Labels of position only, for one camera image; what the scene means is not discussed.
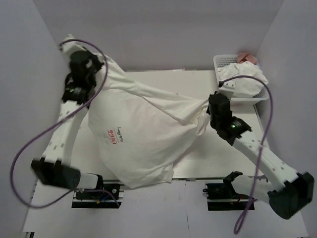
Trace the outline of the white Coca-Cola print t-shirt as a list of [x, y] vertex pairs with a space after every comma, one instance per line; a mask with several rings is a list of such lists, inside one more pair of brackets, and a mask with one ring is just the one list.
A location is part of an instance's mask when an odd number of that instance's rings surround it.
[[88, 126], [102, 162], [130, 188], [171, 182], [174, 163], [209, 124], [208, 101], [137, 82], [112, 58], [96, 56], [104, 65]]

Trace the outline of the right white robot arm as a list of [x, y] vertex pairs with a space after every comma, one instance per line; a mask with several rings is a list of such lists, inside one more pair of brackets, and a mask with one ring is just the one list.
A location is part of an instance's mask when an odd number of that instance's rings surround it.
[[223, 190], [228, 197], [249, 195], [269, 204], [285, 220], [312, 201], [313, 176], [308, 172], [299, 173], [270, 149], [263, 147], [251, 127], [232, 115], [230, 101], [225, 95], [210, 95], [207, 112], [211, 116], [211, 127], [219, 137], [257, 165], [266, 177], [259, 180], [256, 176], [251, 178], [238, 171], [230, 173], [223, 179]]

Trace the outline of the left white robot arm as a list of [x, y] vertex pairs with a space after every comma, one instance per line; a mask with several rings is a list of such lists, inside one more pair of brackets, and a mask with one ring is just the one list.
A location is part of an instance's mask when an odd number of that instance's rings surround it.
[[44, 185], [87, 189], [94, 198], [104, 194], [101, 176], [71, 167], [73, 146], [95, 94], [95, 74], [102, 66], [98, 57], [87, 49], [76, 50], [70, 55], [70, 73], [65, 79], [59, 116], [62, 123], [54, 130], [41, 158], [31, 163], [33, 172]]

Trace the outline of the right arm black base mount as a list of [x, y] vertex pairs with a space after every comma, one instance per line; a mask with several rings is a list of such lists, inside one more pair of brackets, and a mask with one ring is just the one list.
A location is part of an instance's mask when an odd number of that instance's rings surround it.
[[242, 173], [234, 171], [221, 182], [206, 183], [203, 195], [207, 198], [209, 211], [243, 211], [249, 200], [248, 194], [237, 193], [232, 182]]

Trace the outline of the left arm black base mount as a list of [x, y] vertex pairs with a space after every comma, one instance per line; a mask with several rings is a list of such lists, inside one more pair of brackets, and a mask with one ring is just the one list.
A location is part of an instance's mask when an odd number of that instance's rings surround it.
[[120, 182], [104, 181], [103, 191], [74, 192], [71, 208], [118, 209], [123, 201], [125, 186]]

